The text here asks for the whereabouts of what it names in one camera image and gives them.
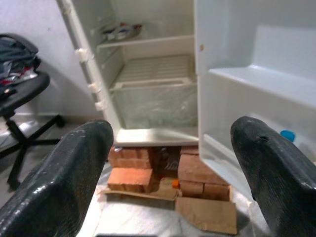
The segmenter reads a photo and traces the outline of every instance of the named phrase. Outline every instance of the chair base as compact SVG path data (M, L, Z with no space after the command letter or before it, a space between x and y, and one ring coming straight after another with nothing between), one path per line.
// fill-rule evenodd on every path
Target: chair base
M52 140L36 140L36 139L39 138L43 133L45 133L54 124L56 124L58 127L63 127L65 126L65 122L60 115L57 115L53 119L51 119L49 122L47 122L43 127L41 127L39 130L33 133L30 137L27 138L21 132L19 127L16 125L16 123L10 119L10 117L4 117L6 121L6 125L8 126L8 129L11 131L12 135L18 140L19 143L1 151L0 158L4 158L7 155L19 150L19 153L15 159L13 168L7 180L7 183L9 184L10 189L14 191L20 185L20 182L18 181L18 176L21 171L24 156L26 154L27 149L31 146L56 145L59 142L59 139L52 139Z

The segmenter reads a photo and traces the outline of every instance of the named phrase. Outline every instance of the refrigerator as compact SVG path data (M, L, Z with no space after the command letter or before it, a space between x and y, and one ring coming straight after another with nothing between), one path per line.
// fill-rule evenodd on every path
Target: refrigerator
M57 0L116 146L199 144L249 200L230 127L258 118L316 161L316 1ZM120 25L139 34L109 39Z

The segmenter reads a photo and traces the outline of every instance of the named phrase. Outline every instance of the gray floor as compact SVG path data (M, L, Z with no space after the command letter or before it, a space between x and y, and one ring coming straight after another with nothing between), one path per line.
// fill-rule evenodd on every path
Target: gray floor
M47 135L59 138L78 125L67 125L62 129L53 128ZM36 166L53 149L53 146L30 149L20 174L22 181L30 170ZM0 206L13 195L8 191L6 180L16 154L0 159ZM97 190L105 185L111 167L106 164L100 177ZM237 225L239 237L269 237L263 216L256 203L248 202L237 191L234 191L233 202L237 205ZM99 195L95 192L86 219L78 237L93 237L97 234L107 236L113 234L155 235L159 237L224 237L229 235L216 234L198 230L187 223L174 211L174 203L162 200L139 199L118 195Z

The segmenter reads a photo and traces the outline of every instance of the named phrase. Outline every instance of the cardboard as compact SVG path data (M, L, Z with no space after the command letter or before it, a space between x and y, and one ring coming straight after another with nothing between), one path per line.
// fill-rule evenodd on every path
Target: cardboard
M201 230L237 234L237 211L232 202L177 197L175 209Z
M156 189L151 193L134 193L128 191L110 190L109 187L103 186L99 188L99 194L123 194L129 196L136 196L142 198L153 198L168 201L175 201L178 190L172 188L172 181L174 178L164 177L160 182L156 183Z

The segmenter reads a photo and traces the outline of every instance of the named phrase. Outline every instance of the white wall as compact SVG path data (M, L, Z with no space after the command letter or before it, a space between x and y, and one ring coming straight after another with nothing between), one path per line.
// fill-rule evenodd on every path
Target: white wall
M0 16L1 33L22 35L39 48L39 69L51 79L41 95L17 112L99 116L56 1L0 0Z

